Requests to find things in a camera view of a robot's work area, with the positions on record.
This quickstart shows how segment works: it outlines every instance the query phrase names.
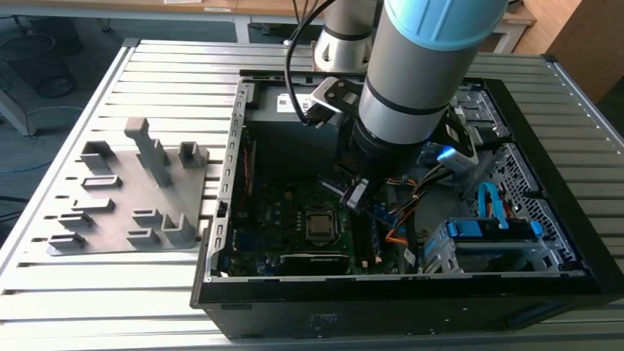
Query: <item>black computer chassis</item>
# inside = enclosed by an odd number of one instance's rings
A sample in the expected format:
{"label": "black computer chassis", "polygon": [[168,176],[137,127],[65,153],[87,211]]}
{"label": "black computer chassis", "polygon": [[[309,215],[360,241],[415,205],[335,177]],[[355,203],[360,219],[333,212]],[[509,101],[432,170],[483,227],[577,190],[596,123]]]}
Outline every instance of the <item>black computer chassis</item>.
{"label": "black computer chassis", "polygon": [[[312,83],[323,72],[295,74]],[[339,75],[353,81],[361,76]],[[244,71],[239,87],[284,85],[283,73]],[[585,276],[551,278],[401,279],[323,282],[205,282],[208,235],[201,241],[191,307],[203,309],[228,338],[319,338],[504,331],[524,328],[572,309],[624,296],[624,275],[561,178],[523,112],[500,80],[467,78],[485,88],[529,165]],[[249,95],[259,93],[259,86]],[[253,99],[237,99],[233,112]],[[220,210],[227,204],[220,203]]]}

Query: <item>aluminum slotted table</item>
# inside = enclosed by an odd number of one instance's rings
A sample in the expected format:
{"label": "aluminum slotted table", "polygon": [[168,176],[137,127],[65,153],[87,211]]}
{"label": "aluminum slotted table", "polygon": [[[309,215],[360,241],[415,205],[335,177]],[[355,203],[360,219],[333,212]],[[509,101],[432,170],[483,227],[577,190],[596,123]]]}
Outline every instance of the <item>aluminum slotted table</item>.
{"label": "aluminum slotted table", "polygon": [[[213,214],[237,71],[280,69],[285,54],[280,45],[127,43],[0,251],[0,349],[361,350],[471,344],[475,350],[500,350],[500,343],[517,342],[523,344],[515,345],[516,350],[624,348],[621,301],[569,312],[513,333],[229,341],[204,312],[188,306],[197,247],[180,252],[48,256],[43,217],[67,206],[65,178],[87,171],[75,162],[81,147],[88,140],[105,140],[116,150],[132,149],[123,133],[128,118],[148,117],[151,136],[164,146],[193,140],[209,148],[201,213],[205,218]],[[311,56],[309,47],[296,51],[293,70],[312,70]],[[620,258],[624,143],[611,124],[559,64],[541,56],[481,55],[471,75],[505,81],[608,249]],[[203,220],[200,227],[208,226],[209,220]],[[624,258],[617,262],[624,267]]]}

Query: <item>ventilation grille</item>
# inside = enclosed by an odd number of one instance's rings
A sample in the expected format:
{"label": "ventilation grille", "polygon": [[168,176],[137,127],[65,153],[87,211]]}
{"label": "ventilation grille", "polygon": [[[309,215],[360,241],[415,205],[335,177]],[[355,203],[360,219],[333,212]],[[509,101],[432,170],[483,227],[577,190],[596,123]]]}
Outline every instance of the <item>ventilation grille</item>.
{"label": "ventilation grille", "polygon": [[520,154],[513,145],[507,144],[499,149],[481,178],[471,184],[465,192],[465,194],[472,195],[467,201],[468,210],[473,216],[477,216],[479,186],[484,181],[492,182],[499,188],[499,192],[504,194],[504,200],[511,204],[516,217],[537,221],[544,229],[544,240],[553,241],[563,247],[559,254],[564,261],[576,260],[564,232],[553,220],[555,215],[548,203],[544,200],[528,197],[531,192],[539,191],[539,187],[524,163],[520,162]]}

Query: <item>black wire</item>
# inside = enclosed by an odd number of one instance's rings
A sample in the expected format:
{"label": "black wire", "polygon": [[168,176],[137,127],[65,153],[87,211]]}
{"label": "black wire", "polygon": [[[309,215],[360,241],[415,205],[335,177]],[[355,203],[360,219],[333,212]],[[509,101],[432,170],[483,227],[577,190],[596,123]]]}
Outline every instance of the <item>black wire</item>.
{"label": "black wire", "polygon": [[291,97],[292,107],[295,108],[295,114],[305,126],[311,125],[311,121],[305,119],[303,114],[301,106],[299,105],[299,101],[295,95],[295,87],[292,86],[292,77],[291,77],[291,60],[292,54],[295,53],[296,42],[299,41],[299,35],[301,34],[305,27],[312,23],[313,19],[319,16],[319,14],[328,8],[328,6],[333,3],[335,0],[325,0],[323,5],[311,13],[305,22],[299,25],[296,29],[295,37],[292,38],[291,46],[288,46],[288,51],[285,53],[285,65],[284,65],[284,80],[285,80],[285,89],[288,90],[288,96]]}
{"label": "black wire", "polygon": [[412,193],[409,195],[415,195],[416,192],[419,191],[421,185],[424,185],[427,183],[427,179],[429,179],[432,176],[435,176],[436,174],[440,173],[440,169],[441,171],[444,171],[444,168],[443,168],[443,165],[439,164],[436,165],[433,168],[431,168],[429,172],[427,172],[425,176],[423,177],[423,179],[420,180],[420,182],[417,183]]}
{"label": "black wire", "polygon": [[[311,7],[311,11],[313,11],[313,9],[316,9],[317,5],[319,5],[319,0],[313,0],[313,5]],[[301,23],[295,27],[295,30],[292,31],[291,35],[288,36],[288,43],[292,42],[292,38],[295,37],[296,31],[299,30],[300,27],[301,27]]]}
{"label": "black wire", "polygon": [[304,20],[307,18],[305,12],[308,12],[308,2],[309,1],[311,0],[305,0],[305,3],[303,4],[301,20]]}
{"label": "black wire", "polygon": [[449,169],[444,169],[439,173],[431,175],[427,179],[423,179],[419,182],[419,185],[416,186],[415,190],[419,192],[416,197],[411,199],[401,207],[400,210],[396,211],[396,213],[400,213],[403,211],[409,211],[415,205],[419,205],[420,199],[423,198],[424,194],[427,193],[427,188],[436,184],[441,179],[447,178],[451,175],[452,171]]}
{"label": "black wire", "polygon": [[381,12],[383,12],[383,1],[377,1],[377,5],[375,7],[375,18],[372,20],[372,28],[379,28],[379,21],[381,20]]}
{"label": "black wire", "polygon": [[295,7],[296,24],[301,24],[301,20],[299,19],[299,7],[296,6],[296,0],[292,0],[292,7]]}

